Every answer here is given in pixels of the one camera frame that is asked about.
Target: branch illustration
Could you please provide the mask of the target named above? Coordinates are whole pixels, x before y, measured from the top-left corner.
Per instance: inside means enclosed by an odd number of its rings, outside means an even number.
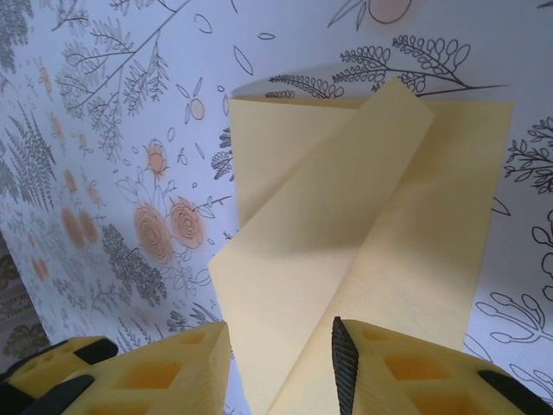
[[[100,148],[108,160],[118,160],[118,150],[122,139],[119,124],[122,122],[121,105],[125,104],[130,115],[137,114],[143,107],[145,99],[158,101],[167,89],[164,81],[168,80],[167,62],[160,55],[159,38],[163,28],[191,0],[185,0],[177,9],[149,34],[138,46],[130,41],[130,32],[124,33],[118,19],[107,22],[92,22],[90,36],[96,47],[86,48],[77,42],[67,44],[64,50],[66,59],[64,67],[56,76],[67,111],[76,118],[85,114],[92,119],[92,127],[100,132]],[[154,0],[135,0],[138,8],[147,7]],[[111,6],[123,12],[129,2],[115,0]],[[152,45],[148,65],[143,65],[137,54],[147,45]],[[106,73],[106,63],[122,58],[118,64]],[[119,81],[107,97],[102,91],[116,76]]]
[[[344,94],[344,88],[336,86],[332,82],[303,75],[278,75],[269,78],[269,82],[280,82],[294,86],[305,91],[314,98],[332,99],[341,97]]]
[[[520,366],[514,364],[510,364],[509,368],[511,369],[512,374],[514,374],[520,381],[533,383],[546,392],[548,397],[546,398],[544,396],[540,396],[540,398],[543,399],[549,406],[553,406],[553,378],[551,378],[551,376],[540,370],[534,370],[533,373],[529,373]]]
[[[553,159],[547,148],[529,148],[525,140],[512,141],[507,159],[505,177],[515,176],[515,182],[533,181],[531,185],[539,195],[553,192]]]
[[[369,46],[341,53],[340,59],[352,65],[334,75],[333,81],[335,83],[367,81],[378,85],[389,76],[396,75],[419,97],[506,86],[471,86],[461,80],[456,71],[467,60],[470,54],[470,45],[460,45],[456,39],[452,39],[446,44],[442,38],[425,41],[423,38],[415,36],[400,35],[393,39],[392,47],[415,58],[421,69],[394,67],[389,64],[390,48]],[[426,88],[429,79],[439,80],[445,87],[438,91],[428,92]]]
[[[58,7],[56,10],[57,24],[52,28],[52,31],[59,29],[64,23],[68,23],[71,29],[84,29],[90,22],[88,21],[88,13],[85,9],[76,10],[79,0],[73,0],[69,7],[65,8],[65,0],[58,1]]]
[[[540,339],[545,339],[553,342],[553,334],[545,331],[545,314],[539,303],[528,294],[521,296],[522,303],[519,304],[512,300],[512,298],[501,294],[499,292],[493,292],[490,294],[492,300],[503,307],[512,308],[518,313],[521,313],[524,318],[517,317],[515,315],[504,313],[499,311],[495,305],[489,303],[477,302],[476,307],[490,317],[497,317],[502,320],[511,322],[512,324],[523,329],[528,335],[526,337],[513,336],[502,332],[492,332],[490,336],[497,342],[504,344],[507,343],[533,343]]]

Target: rectangular hole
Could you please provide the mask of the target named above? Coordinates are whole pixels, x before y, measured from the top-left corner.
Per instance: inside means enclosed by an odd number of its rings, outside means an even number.
[[[426,356],[387,356],[385,365],[397,380],[437,380],[449,377],[448,371]]]
[[[452,393],[416,393],[410,396],[421,415],[485,415],[470,397]]]
[[[167,389],[180,371],[181,363],[176,361],[137,363],[117,383],[116,387],[120,389]]]
[[[150,404],[96,404],[92,405],[86,415],[145,415]]]

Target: orange flower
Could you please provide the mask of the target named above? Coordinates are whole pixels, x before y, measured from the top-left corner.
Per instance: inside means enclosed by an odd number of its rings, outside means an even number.
[[[162,177],[167,167],[167,157],[163,145],[153,139],[149,142],[148,152],[148,169],[152,170],[155,177]]]
[[[86,186],[86,192],[88,193],[88,197],[90,198],[91,202],[95,205],[99,205],[102,202],[100,200],[100,196],[98,196],[96,188],[91,185],[91,183],[88,183],[88,186]]]
[[[67,236],[69,236],[73,245],[82,248],[85,245],[85,239],[80,230],[79,222],[66,207],[61,210],[61,220],[63,221],[63,226],[66,228]]]
[[[96,232],[96,225],[94,225],[94,220],[87,211],[81,210],[79,215],[80,226],[83,229],[83,233],[86,238],[92,243],[98,241],[98,233]]]
[[[66,186],[69,189],[69,192],[75,193],[77,191],[77,182],[73,177],[73,173],[71,173],[69,170],[66,170],[63,176],[66,179]]]
[[[54,134],[62,143],[65,143],[66,139],[63,137],[63,130],[61,129],[60,120],[56,117],[52,117],[52,128],[54,128]]]
[[[185,246],[195,249],[203,241],[200,216],[189,201],[178,198],[171,207],[171,225],[176,238]]]
[[[40,263],[34,258],[32,258],[31,264],[33,265],[33,269],[35,270],[35,274],[38,277],[38,279],[44,282],[44,275],[42,274],[42,266],[40,265]]]
[[[173,251],[162,216],[149,204],[135,211],[135,230],[144,250],[161,265],[171,262]]]
[[[46,266],[46,263],[44,262],[44,259],[40,258],[38,260],[38,266],[40,267],[41,269],[41,281],[42,282],[45,282],[47,279],[48,279],[48,267]]]

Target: leaf illustration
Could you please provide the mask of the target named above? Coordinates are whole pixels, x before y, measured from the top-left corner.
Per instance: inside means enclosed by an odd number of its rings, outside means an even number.
[[[357,22],[355,23],[356,29],[358,31],[359,31],[359,28],[361,27],[361,23],[363,22],[363,17],[365,17],[366,8],[367,8],[367,3],[366,2],[361,4],[361,7],[359,7],[359,11],[357,13]]]
[[[553,278],[553,253],[548,252],[543,256],[542,270]]]
[[[211,275],[209,274],[209,270],[205,269],[198,272],[195,283],[200,287],[209,285],[211,283]]]
[[[472,354],[480,357],[484,361],[490,361],[493,363],[490,354],[478,343],[471,335],[465,335],[465,341],[463,342],[465,348],[470,350]]]
[[[238,46],[233,47],[234,59],[236,62],[244,69],[246,73],[250,76],[253,76],[253,67],[251,66],[248,58],[245,57],[244,53],[238,48]]]
[[[262,41],[272,41],[275,39],[276,36],[274,36],[272,33],[267,32],[261,32],[259,35],[257,35],[257,38],[259,38]]]
[[[551,240],[550,235],[545,232],[541,227],[532,228],[532,238],[541,245],[547,245],[553,247],[553,241]]]
[[[500,201],[497,197],[493,198],[493,207],[492,211],[497,214],[504,214],[505,216],[511,216],[511,212],[509,211],[509,208]]]
[[[523,368],[517,366],[517,365],[509,365],[512,372],[521,380],[525,382],[532,382],[534,379],[532,378],[531,374],[526,372]]]
[[[202,215],[204,218],[215,219],[215,214],[213,213],[213,210],[211,210],[211,208],[207,206],[198,207],[198,212],[200,212],[200,215]]]
[[[333,24],[341,20],[345,15],[347,15],[350,11],[355,9],[357,6],[359,6],[361,3],[364,3],[365,0],[347,0],[342,6],[334,13],[334,16],[332,16],[332,19],[330,19],[330,22],[328,23],[327,27],[331,27]]]
[[[119,193],[123,195],[123,197],[127,201],[131,203],[138,202],[137,188],[134,186],[134,183],[130,180],[129,177],[119,180],[115,183],[115,185],[117,186]]]

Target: line drawing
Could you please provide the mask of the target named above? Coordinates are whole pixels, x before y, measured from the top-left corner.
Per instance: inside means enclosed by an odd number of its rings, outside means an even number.
[[[507,158],[506,177],[514,177],[515,182],[532,181],[531,187],[537,193],[553,192],[553,157],[549,147],[553,146],[553,118],[540,119],[528,131],[529,141],[512,140]]]
[[[145,1],[136,0],[135,3],[145,7],[151,2]],[[185,0],[178,8],[170,10],[167,18],[137,46],[130,40],[130,32],[123,32],[120,21],[110,17],[105,22],[92,21],[89,36],[96,42],[94,48],[85,47],[79,41],[66,43],[65,63],[55,79],[63,105],[73,117],[90,117],[92,128],[100,135],[100,149],[114,163],[119,160],[123,139],[119,130],[123,105],[126,104],[128,115],[134,116],[146,99],[158,101],[167,90],[164,81],[168,80],[168,65],[160,54],[160,37],[167,24],[190,1]],[[143,65],[137,54],[147,46],[151,48],[149,61]]]
[[[188,100],[187,107],[184,114],[184,124],[187,125],[190,122],[190,117],[196,121],[201,121],[206,116],[206,107],[204,103],[198,98],[201,86],[203,84],[203,77],[198,79],[196,86],[192,92],[192,95],[184,88],[184,86],[176,84],[179,93]]]
[[[381,46],[365,46],[350,49],[340,54],[342,62],[352,64],[348,69],[333,76],[334,83],[371,82],[373,90],[392,76],[400,80],[417,96],[491,89],[508,85],[472,86],[461,80],[456,70],[467,60],[470,45],[460,45],[456,39],[447,44],[442,38],[436,40],[400,35],[392,41],[392,47],[403,54],[416,59],[422,69],[393,67],[389,61],[392,58],[390,48]],[[435,91],[427,91],[427,80],[439,81],[444,87]]]
[[[545,245],[552,251],[542,257],[542,271],[553,278],[553,210],[548,212],[547,221],[549,224],[546,227],[532,228],[532,238],[539,245]]]
[[[479,357],[483,361],[490,361],[491,363],[493,363],[490,354],[487,353],[486,349],[471,335],[465,335],[463,345],[476,357]]]
[[[210,35],[213,33],[213,27],[211,23],[206,19],[205,16],[197,13],[194,15],[194,23],[198,25],[198,30],[201,33],[205,33],[206,35]]]
[[[496,341],[504,344],[508,343],[533,343],[540,339],[553,342],[553,334],[545,329],[546,319],[545,314],[540,304],[536,299],[528,294],[523,294],[520,299],[521,303],[515,302],[509,296],[499,292],[492,292],[490,298],[497,305],[505,308],[511,308],[515,313],[508,314],[498,310],[496,305],[485,302],[477,302],[476,308],[482,313],[490,317],[497,317],[507,322],[511,322],[514,326],[526,332],[527,336],[511,335],[500,331],[490,333],[490,336]]]
[[[344,94],[344,88],[342,86],[336,86],[333,82],[311,76],[278,75],[269,78],[269,82],[284,83],[298,88],[314,98],[320,99],[339,98]],[[267,98],[293,98],[290,91],[275,91],[267,94],[269,94]]]
[[[228,175],[233,169],[230,128],[225,128],[223,133],[219,136],[219,147],[228,150],[219,151],[211,158],[211,167],[215,170],[215,176],[213,177],[215,180],[219,180],[222,176]],[[234,182],[234,173],[231,174],[229,182]]]
[[[493,198],[492,211],[495,212],[496,214],[503,214],[505,216],[511,216],[511,212],[509,211],[509,208],[505,205],[505,203],[503,203],[497,197]]]
[[[412,0],[347,0],[334,13],[327,28],[330,28],[355,10],[357,10],[355,26],[358,31],[367,11],[375,22],[392,24],[405,16],[409,11],[411,3]]]
[[[233,46],[234,59],[236,62],[244,69],[244,72],[248,73],[250,76],[253,76],[253,66],[251,65],[248,58],[245,57],[244,52],[242,52],[238,46]]]
[[[532,373],[528,373],[518,365],[510,364],[512,374],[522,382],[529,382],[537,385],[546,392],[549,396],[546,398],[543,395],[539,395],[549,406],[553,406],[553,378],[541,370],[534,370]]]
[[[0,66],[3,70],[16,72],[14,46],[27,45],[29,26],[26,17],[33,17],[30,0],[3,0],[0,13]]]
[[[272,41],[273,39],[276,38],[276,36],[274,36],[272,33],[267,33],[267,32],[261,32],[259,35],[257,35],[257,37],[261,41]]]

